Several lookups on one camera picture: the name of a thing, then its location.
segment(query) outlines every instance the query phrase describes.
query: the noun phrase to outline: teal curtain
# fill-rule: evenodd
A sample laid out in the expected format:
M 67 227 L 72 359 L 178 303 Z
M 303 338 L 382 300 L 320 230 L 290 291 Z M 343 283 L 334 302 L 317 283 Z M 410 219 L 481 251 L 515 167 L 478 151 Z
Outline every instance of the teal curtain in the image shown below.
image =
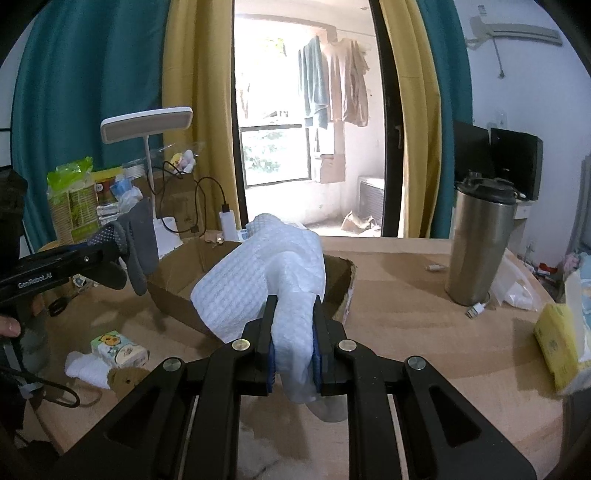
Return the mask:
M 441 177 L 432 238 L 448 238 L 454 203 L 453 121 L 472 124 L 472 79 L 460 18 L 453 0 L 417 0 L 433 52 L 441 95 Z
M 29 182 L 25 226 L 33 248 L 55 239 L 47 172 L 92 156 L 94 170 L 144 157 L 142 139 L 103 145 L 100 122 L 161 106 L 170 0 L 51 0 L 18 72 L 12 164 Z M 161 136 L 150 139 L 152 147 Z

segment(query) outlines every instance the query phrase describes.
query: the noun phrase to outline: silver bolt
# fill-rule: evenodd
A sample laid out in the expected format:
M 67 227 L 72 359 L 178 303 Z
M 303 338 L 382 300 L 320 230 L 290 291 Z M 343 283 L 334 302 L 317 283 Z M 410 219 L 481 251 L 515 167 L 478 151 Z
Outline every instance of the silver bolt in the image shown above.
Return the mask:
M 427 362 L 422 356 L 412 356 L 408 359 L 408 366 L 413 370 L 422 370 L 427 366 Z
M 167 372 L 176 372 L 181 368 L 181 361 L 178 358 L 167 358 L 162 365 Z
M 232 342 L 232 348 L 234 350 L 237 350 L 238 352 L 243 352 L 244 350 L 248 350 L 250 347 L 251 347 L 251 343 L 244 338 L 239 338 L 238 340 L 234 340 Z
M 349 339 L 341 340 L 339 342 L 339 348 L 345 352 L 352 352 L 357 348 L 357 343 Z

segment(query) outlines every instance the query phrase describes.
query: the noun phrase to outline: tumbler lid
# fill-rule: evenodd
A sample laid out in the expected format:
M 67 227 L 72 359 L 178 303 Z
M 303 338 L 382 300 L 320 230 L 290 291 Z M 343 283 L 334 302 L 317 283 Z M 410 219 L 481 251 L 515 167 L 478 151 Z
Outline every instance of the tumbler lid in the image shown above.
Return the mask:
M 456 188 L 458 192 L 487 202 L 503 205 L 517 203 L 517 191 L 509 180 L 466 177 Z

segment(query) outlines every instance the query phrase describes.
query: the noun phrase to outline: yellow curtain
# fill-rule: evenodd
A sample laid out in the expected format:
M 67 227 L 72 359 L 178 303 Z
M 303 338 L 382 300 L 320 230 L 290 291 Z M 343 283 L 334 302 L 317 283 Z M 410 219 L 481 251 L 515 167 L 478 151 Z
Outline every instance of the yellow curtain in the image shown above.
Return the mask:
M 404 118 L 404 236 L 428 237 L 441 170 L 441 101 L 427 31 L 416 0 L 380 0 Z
M 233 0 L 171 0 L 164 41 L 162 106 L 193 108 L 191 128 L 164 134 L 164 144 L 202 142 L 196 178 L 212 176 L 238 215 L 232 149 Z M 206 195 L 207 227 L 217 229 L 222 195 L 210 180 Z

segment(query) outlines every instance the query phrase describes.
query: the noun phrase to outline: door handle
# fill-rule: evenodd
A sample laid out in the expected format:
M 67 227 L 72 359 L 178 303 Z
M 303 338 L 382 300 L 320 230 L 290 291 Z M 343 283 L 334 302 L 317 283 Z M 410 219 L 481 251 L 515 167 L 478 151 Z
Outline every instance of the door handle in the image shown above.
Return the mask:
M 404 130 L 402 125 L 396 125 L 394 128 L 398 130 L 398 149 L 402 150 L 402 146 L 404 145 Z

